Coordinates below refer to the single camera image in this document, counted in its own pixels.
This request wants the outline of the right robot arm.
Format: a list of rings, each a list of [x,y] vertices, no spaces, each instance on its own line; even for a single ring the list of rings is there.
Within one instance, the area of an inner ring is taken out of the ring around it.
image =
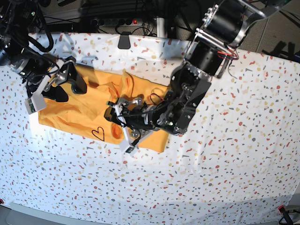
[[[0,65],[9,66],[25,84],[29,114],[46,108],[45,99],[67,102],[61,85],[74,94],[86,94],[87,84],[75,68],[73,56],[50,54],[54,40],[41,7],[49,0],[2,0],[0,2]]]

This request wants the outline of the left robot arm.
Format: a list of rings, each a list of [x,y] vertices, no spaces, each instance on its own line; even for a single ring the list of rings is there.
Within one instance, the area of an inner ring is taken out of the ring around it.
[[[155,131],[182,135],[196,108],[210,88],[211,78],[221,78],[229,63],[237,60],[237,48],[249,29],[280,11],[286,0],[265,0],[257,8],[249,0],[220,0],[204,15],[186,49],[182,64],[171,74],[170,88],[157,105],[140,98],[108,102],[105,118],[122,126],[120,150],[135,154],[138,144]]]

